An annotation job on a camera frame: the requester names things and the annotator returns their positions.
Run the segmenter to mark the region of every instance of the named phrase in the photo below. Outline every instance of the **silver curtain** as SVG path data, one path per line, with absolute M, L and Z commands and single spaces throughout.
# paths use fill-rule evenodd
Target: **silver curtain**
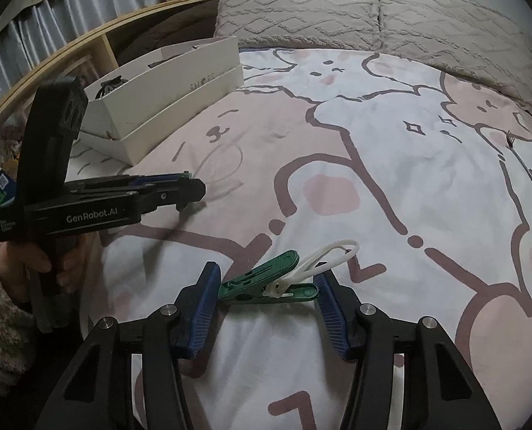
M 43 0 L 0 33 L 0 97 L 63 45 L 93 28 L 164 0 Z

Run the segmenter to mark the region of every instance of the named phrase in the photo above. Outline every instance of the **logo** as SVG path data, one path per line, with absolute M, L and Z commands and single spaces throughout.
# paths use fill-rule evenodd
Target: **logo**
M 87 221 L 91 219 L 96 218 L 108 218 L 109 216 L 118 215 L 119 209 L 113 208 L 113 209 L 104 209 L 101 211 L 90 211 L 90 212 L 84 212 L 80 215 L 67 215 L 67 223 L 80 223 L 81 221 Z

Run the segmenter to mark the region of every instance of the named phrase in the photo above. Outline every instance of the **green plastic clip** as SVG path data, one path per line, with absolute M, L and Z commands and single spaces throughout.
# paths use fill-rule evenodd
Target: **green plastic clip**
M 291 284 L 282 297 L 264 296 L 266 286 L 297 266 L 299 255 L 288 250 L 266 263 L 220 286 L 218 300 L 225 304 L 279 304 L 314 300 L 318 288 L 313 283 Z

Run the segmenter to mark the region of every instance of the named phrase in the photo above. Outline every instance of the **bed sheet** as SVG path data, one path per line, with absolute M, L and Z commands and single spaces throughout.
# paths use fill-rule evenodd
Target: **bed sheet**
M 437 318 L 504 430 L 532 412 L 532 136 L 500 94 L 418 62 L 345 50 L 241 53 L 245 85 L 127 169 L 76 144 L 68 178 L 192 171 L 190 213 L 161 207 L 105 231 L 82 294 L 101 317 L 146 317 L 206 261 L 224 280 L 288 250 L 338 239 L 360 250 L 334 270 L 392 318 Z M 222 307 L 211 353 L 183 364 L 195 428 L 336 429 L 354 372 L 314 303 Z M 390 428 L 399 428 L 396 357 Z M 135 415 L 145 424 L 140 356 Z

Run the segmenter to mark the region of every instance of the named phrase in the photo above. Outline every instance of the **silver screw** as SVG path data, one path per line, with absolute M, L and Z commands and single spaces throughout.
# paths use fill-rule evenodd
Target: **silver screw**
M 115 323 L 115 319 L 112 317 L 103 317 L 99 320 L 99 328 L 108 330 Z
M 161 314 L 165 315 L 165 316 L 171 316 L 171 315 L 174 315 L 176 313 L 178 309 L 176 308 L 176 306 L 174 304 L 166 304 L 165 306 L 162 306 L 159 311 L 161 312 Z
M 421 321 L 423 322 L 423 325 L 426 328 L 433 329 L 433 328 L 437 328 L 437 325 L 439 325 L 433 317 L 423 317 L 423 320 Z
M 363 315 L 373 315 L 377 312 L 377 309 L 373 304 L 362 304 L 361 306 L 359 306 L 359 311 Z

